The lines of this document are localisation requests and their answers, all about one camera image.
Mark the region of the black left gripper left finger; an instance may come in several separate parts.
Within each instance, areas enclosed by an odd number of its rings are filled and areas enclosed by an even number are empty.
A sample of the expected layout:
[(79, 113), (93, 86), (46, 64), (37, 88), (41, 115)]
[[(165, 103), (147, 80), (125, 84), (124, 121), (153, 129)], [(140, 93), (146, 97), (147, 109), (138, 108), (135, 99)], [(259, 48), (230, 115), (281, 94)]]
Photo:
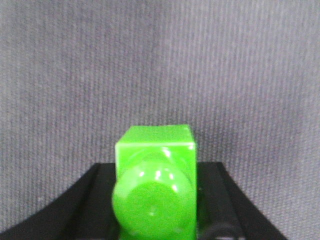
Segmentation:
[(2, 240), (118, 240), (112, 208), (114, 163), (95, 163), (45, 208), (0, 234)]

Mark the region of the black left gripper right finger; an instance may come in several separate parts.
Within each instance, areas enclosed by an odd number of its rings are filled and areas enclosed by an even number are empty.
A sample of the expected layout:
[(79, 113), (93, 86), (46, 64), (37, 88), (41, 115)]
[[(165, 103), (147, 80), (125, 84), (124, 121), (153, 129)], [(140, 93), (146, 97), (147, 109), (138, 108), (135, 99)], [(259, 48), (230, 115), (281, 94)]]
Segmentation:
[(221, 162), (197, 164), (197, 239), (284, 240)]

